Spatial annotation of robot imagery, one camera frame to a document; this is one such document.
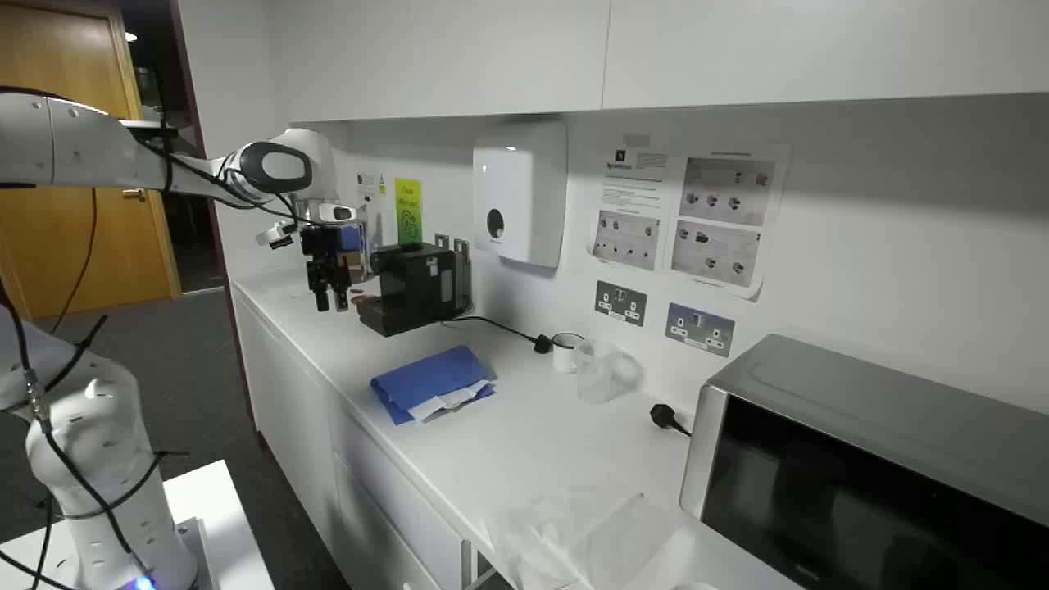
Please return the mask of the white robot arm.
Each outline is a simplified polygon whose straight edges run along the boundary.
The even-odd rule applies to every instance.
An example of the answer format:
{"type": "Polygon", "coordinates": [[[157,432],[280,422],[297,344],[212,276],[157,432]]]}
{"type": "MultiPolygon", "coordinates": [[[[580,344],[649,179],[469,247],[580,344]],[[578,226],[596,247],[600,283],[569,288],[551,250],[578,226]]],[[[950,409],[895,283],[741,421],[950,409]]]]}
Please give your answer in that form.
{"type": "MultiPolygon", "coordinates": [[[[0,183],[162,191],[277,213],[295,228],[340,237],[357,210],[337,202],[306,131],[245,141],[226,158],[176,155],[130,120],[45,91],[0,94],[0,183]]],[[[25,461],[59,504],[77,575],[55,590],[190,590],[198,558],[171,521],[162,452],[140,415],[138,378],[19,318],[4,300],[0,402],[25,422],[25,461]]]]}

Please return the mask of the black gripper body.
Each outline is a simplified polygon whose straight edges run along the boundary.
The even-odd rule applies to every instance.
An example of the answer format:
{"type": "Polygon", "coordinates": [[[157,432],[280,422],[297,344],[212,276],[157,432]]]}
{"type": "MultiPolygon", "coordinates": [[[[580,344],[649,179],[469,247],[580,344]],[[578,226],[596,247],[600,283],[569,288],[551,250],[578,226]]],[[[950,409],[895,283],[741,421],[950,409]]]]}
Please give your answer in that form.
{"type": "Polygon", "coordinates": [[[349,288],[361,280],[365,228],[355,206],[312,202],[306,210],[303,252],[312,288],[349,288]]]}

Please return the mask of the white robot base table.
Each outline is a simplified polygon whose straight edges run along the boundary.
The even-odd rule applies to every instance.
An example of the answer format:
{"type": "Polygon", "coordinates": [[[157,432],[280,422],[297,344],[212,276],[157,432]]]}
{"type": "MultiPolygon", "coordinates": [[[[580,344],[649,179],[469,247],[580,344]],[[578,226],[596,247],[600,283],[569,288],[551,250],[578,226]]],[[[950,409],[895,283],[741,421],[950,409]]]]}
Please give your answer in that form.
{"type": "MultiPolygon", "coordinates": [[[[190,545],[199,560],[199,590],[277,590],[261,550],[253,537],[245,508],[222,460],[163,482],[171,518],[190,528],[190,545]]],[[[4,541],[4,554],[32,567],[42,545],[42,528],[4,541]]],[[[73,587],[77,548],[66,521],[51,524],[45,576],[73,587]]],[[[0,563],[0,590],[30,590],[30,575],[0,563]]]]}

